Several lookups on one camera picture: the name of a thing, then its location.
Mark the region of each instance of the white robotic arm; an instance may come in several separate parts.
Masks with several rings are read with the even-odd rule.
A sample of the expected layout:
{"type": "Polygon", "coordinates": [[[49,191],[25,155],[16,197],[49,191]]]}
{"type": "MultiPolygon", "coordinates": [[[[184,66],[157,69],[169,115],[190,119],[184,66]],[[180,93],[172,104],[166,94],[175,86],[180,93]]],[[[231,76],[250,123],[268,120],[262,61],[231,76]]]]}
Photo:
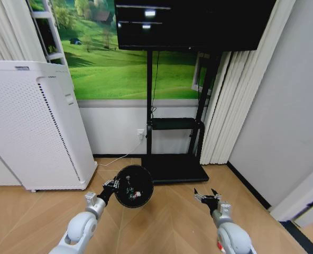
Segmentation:
{"type": "Polygon", "coordinates": [[[93,192],[85,195],[86,211],[77,214],[68,223],[67,231],[59,244],[50,254],[83,254],[88,241],[92,238],[98,221],[107,205],[111,194],[118,189],[117,180],[109,180],[104,185],[103,192],[97,197],[93,192]]]}
{"type": "Polygon", "coordinates": [[[194,197],[201,203],[208,205],[210,214],[218,229],[218,241],[227,254],[256,254],[250,236],[240,226],[233,223],[231,205],[221,202],[221,196],[213,190],[214,196],[199,194],[194,189],[194,197]]]}

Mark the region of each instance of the power outlet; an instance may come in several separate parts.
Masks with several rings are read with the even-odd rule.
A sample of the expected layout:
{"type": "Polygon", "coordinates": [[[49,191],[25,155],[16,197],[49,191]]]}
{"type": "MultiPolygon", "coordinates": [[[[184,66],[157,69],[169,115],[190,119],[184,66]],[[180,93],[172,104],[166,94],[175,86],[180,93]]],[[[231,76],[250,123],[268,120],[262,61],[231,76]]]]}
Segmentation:
{"type": "Polygon", "coordinates": [[[143,140],[145,129],[137,129],[136,131],[137,131],[137,136],[139,137],[139,140],[143,140]]]}

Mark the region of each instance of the baseboard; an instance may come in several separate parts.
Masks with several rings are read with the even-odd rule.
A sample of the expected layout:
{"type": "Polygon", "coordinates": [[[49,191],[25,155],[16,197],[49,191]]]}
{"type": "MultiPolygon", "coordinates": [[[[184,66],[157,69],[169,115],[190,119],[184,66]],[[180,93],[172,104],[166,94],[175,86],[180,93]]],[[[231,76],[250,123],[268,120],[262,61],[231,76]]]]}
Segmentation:
{"type": "Polygon", "coordinates": [[[267,210],[271,207],[271,204],[263,197],[261,194],[253,187],[253,185],[250,184],[244,178],[239,171],[228,161],[227,162],[228,168],[236,175],[237,178],[247,187],[247,189],[254,195],[254,197],[263,205],[264,208],[267,210]]]}
{"type": "MultiPolygon", "coordinates": [[[[125,156],[124,154],[122,155],[119,155],[119,154],[100,154],[100,153],[94,153],[93,154],[93,157],[94,158],[119,158],[119,157],[123,157],[125,156]]],[[[127,158],[142,158],[143,156],[145,155],[137,155],[137,154],[130,154],[130,155],[127,155],[125,157],[127,158]]]]}
{"type": "Polygon", "coordinates": [[[305,249],[307,253],[313,254],[313,243],[295,226],[291,221],[280,223],[294,237],[294,239],[305,249]]]}

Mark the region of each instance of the circular black lid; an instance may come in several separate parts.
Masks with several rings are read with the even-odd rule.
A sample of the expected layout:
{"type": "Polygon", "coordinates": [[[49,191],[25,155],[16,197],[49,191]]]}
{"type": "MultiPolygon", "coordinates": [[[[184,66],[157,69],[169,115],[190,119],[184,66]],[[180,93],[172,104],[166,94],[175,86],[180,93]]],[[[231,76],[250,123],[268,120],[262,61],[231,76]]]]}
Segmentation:
{"type": "Polygon", "coordinates": [[[142,206],[152,196],[152,176],[142,166],[127,166],[118,173],[116,179],[119,181],[119,190],[115,193],[115,196],[126,207],[142,206]]]}

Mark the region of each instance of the black tv stand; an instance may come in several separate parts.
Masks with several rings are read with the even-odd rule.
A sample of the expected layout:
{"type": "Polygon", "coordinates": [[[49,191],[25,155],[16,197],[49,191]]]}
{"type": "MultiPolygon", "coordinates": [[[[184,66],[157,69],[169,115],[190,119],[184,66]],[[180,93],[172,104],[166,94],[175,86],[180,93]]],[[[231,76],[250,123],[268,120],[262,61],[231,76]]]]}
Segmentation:
{"type": "Polygon", "coordinates": [[[152,118],[152,50],[147,51],[147,154],[142,166],[152,175],[154,184],[174,184],[208,181],[209,177],[200,165],[205,125],[201,121],[210,85],[214,82],[222,52],[211,53],[202,86],[196,118],[152,118]],[[191,140],[186,154],[152,154],[152,130],[191,129],[191,140]],[[197,152],[194,147],[199,132],[197,152]]]}

